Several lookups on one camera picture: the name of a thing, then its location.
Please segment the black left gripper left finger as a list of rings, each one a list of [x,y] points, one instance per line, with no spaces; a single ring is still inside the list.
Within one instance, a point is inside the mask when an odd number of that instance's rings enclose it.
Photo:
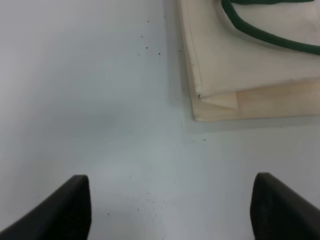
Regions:
[[[21,219],[0,232],[2,240],[86,240],[92,223],[87,175],[74,175]]]

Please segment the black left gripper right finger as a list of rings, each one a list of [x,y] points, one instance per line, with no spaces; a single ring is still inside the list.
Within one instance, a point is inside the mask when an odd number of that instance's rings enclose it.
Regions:
[[[256,240],[320,238],[320,210],[268,172],[254,179],[250,220]]]

